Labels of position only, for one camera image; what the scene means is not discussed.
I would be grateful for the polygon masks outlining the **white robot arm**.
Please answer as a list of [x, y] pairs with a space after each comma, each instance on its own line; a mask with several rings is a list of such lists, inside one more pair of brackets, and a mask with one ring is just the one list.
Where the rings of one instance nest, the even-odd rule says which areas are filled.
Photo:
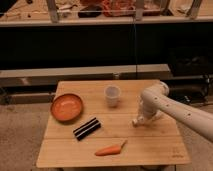
[[168, 94], [169, 87], [164, 82], [145, 88], [133, 125], [146, 125], [162, 111], [213, 143], [213, 114], [170, 99]]

